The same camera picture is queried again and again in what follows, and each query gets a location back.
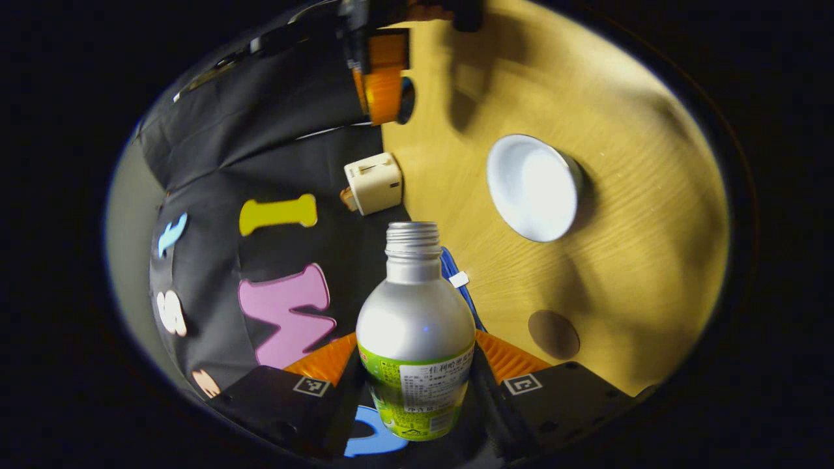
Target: silver bottle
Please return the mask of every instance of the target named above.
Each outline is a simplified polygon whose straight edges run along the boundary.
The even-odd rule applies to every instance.
[[[356,340],[383,423],[396,436],[432,440],[460,413],[475,322],[440,275],[437,224],[392,223],[387,241],[387,278],[362,306]]]

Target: bottle label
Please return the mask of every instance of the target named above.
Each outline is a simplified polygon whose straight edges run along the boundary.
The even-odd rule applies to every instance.
[[[385,426],[411,441],[448,433],[460,414],[474,351],[473,341],[440,361],[400,361],[359,345],[359,357],[371,374],[371,396]]]

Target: yellow foam piece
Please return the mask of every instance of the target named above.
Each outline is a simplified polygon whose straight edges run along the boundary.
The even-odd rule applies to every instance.
[[[315,208],[315,197],[304,194],[295,200],[281,200],[279,202],[258,203],[254,199],[247,200],[240,209],[240,234],[249,236],[258,228],[274,224],[298,223],[309,228],[319,221],[319,214]]]

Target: wooden table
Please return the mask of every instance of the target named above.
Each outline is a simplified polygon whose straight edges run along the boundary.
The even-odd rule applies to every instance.
[[[417,101],[383,140],[406,209],[439,224],[487,331],[558,364],[542,348],[550,332],[528,326],[553,310],[579,334],[574,360],[635,395],[685,358],[721,289],[719,169],[681,103],[629,55],[532,3],[488,4],[476,34],[404,23]],[[542,139],[587,173],[563,238],[528,241],[492,204],[486,156],[507,134]]]

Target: gray wall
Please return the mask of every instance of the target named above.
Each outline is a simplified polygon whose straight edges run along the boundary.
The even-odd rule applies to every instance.
[[[105,212],[109,274],[118,310],[139,347],[176,386],[193,394],[163,347],[149,296],[151,236],[164,197],[134,139],[116,168]]]

